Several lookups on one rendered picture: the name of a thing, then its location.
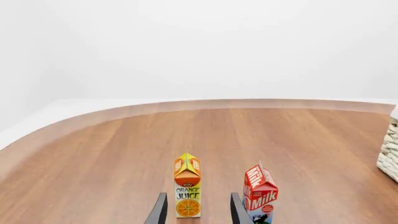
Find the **orange juice carton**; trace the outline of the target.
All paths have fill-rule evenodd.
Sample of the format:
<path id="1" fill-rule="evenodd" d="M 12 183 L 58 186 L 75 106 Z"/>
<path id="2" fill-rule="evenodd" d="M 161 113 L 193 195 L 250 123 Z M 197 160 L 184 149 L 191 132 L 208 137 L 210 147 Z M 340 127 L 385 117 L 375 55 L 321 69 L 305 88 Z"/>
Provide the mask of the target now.
<path id="1" fill-rule="evenodd" d="M 177 218 L 201 216 L 200 161 L 187 152 L 175 160 L 174 195 Z"/>

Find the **red milk carton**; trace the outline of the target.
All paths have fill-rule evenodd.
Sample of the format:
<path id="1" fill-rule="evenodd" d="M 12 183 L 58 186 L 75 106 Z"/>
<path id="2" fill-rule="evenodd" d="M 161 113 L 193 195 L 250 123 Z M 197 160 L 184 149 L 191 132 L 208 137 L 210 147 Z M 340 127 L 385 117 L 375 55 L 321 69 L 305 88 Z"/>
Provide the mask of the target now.
<path id="1" fill-rule="evenodd" d="M 261 163 L 246 171 L 243 206 L 252 224 L 272 224 L 278 194 L 271 173 Z"/>

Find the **white woven basket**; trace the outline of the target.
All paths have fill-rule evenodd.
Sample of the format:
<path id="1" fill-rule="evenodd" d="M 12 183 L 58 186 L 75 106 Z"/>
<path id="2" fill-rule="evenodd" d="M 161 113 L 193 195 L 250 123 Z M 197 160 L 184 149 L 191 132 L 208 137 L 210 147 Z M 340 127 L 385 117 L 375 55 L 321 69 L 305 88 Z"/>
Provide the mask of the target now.
<path id="1" fill-rule="evenodd" d="M 390 124 L 384 136 L 377 167 L 398 183 L 398 105 L 390 114 Z"/>

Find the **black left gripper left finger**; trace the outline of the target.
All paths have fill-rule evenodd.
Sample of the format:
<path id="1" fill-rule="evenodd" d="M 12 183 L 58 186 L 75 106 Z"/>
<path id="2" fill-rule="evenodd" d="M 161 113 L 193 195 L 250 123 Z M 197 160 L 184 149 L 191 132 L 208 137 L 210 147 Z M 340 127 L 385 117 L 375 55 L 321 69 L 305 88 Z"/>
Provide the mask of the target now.
<path id="1" fill-rule="evenodd" d="M 167 219 L 167 194 L 161 192 L 144 224 L 165 224 Z"/>

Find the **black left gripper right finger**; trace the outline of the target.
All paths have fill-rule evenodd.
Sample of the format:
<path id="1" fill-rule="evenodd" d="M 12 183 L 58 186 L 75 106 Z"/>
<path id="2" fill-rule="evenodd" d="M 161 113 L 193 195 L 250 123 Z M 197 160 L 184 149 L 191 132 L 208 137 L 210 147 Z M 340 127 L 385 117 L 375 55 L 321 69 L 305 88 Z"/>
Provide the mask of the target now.
<path id="1" fill-rule="evenodd" d="M 243 207 L 239 194 L 236 192 L 231 193 L 230 210 L 233 224 L 251 224 L 251 219 Z"/>

